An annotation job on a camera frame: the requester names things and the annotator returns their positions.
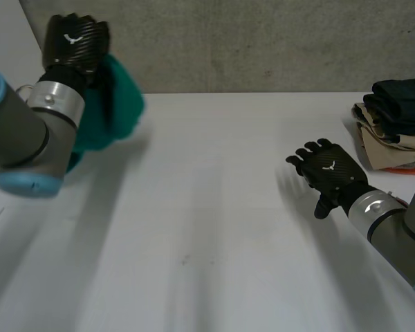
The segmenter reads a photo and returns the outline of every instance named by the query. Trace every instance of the stack of folded clothes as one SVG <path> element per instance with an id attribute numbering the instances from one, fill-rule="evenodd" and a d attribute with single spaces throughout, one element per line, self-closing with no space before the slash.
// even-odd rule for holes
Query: stack of folded clothes
<path id="1" fill-rule="evenodd" d="M 352 108 L 372 167 L 415 174 L 415 79 L 377 82 L 372 92 Z"/>

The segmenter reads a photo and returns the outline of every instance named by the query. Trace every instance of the green cloth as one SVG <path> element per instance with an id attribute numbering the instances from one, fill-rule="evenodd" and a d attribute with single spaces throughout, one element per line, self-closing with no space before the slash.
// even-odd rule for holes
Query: green cloth
<path id="1" fill-rule="evenodd" d="M 103 85 L 106 86 L 105 89 L 109 89 L 109 93 L 104 89 L 86 90 L 86 106 L 77 130 L 68 172 L 80 162 L 84 152 L 102 150 L 115 140 L 131 135 L 145 108 L 139 88 L 116 58 L 107 55 L 101 71 L 107 71 L 111 76 L 102 75 Z M 105 107 L 107 95 L 111 95 L 111 102 Z"/>

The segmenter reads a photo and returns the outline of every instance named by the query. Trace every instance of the carbon fiber hand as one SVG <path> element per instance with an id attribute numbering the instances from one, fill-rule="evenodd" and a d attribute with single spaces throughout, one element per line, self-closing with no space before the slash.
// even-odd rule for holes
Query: carbon fiber hand
<path id="1" fill-rule="evenodd" d="M 286 161 L 293 164 L 300 176 L 320 192 L 320 200 L 315 209 L 315 217 L 324 219 L 336 208 L 340 192 L 354 182 L 367 184 L 367 176 L 357 162 L 337 144 L 321 138 L 308 142 L 306 149 L 298 149 L 298 156 L 290 156 Z"/>
<path id="2" fill-rule="evenodd" d="M 73 68 L 91 83 L 94 74 L 109 51 L 109 29 L 106 22 L 96 22 L 91 16 L 50 18 L 44 42 L 43 66 Z"/>

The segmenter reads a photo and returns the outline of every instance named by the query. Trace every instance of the white tabletop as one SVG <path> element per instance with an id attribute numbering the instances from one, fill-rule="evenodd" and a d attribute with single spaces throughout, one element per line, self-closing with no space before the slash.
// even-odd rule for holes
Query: white tabletop
<path id="1" fill-rule="evenodd" d="M 284 159 L 361 93 L 148 95 L 51 202 L 0 193 L 0 331 L 415 331 L 415 293 Z M 369 171 L 410 200 L 415 176 Z"/>

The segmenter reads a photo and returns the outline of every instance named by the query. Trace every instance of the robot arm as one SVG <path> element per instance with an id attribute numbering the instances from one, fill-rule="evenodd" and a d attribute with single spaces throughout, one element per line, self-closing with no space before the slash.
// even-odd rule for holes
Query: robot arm
<path id="1" fill-rule="evenodd" d="M 358 164 L 339 146 L 318 140 L 286 161 L 321 193 L 319 219 L 342 206 L 350 222 L 415 289 L 415 195 L 409 206 L 370 186 Z"/>
<path id="2" fill-rule="evenodd" d="M 107 25 L 54 16 L 43 53 L 45 74 L 27 104 L 0 75 L 0 188 L 52 197 L 62 185 L 84 110 L 84 92 L 109 49 Z"/>

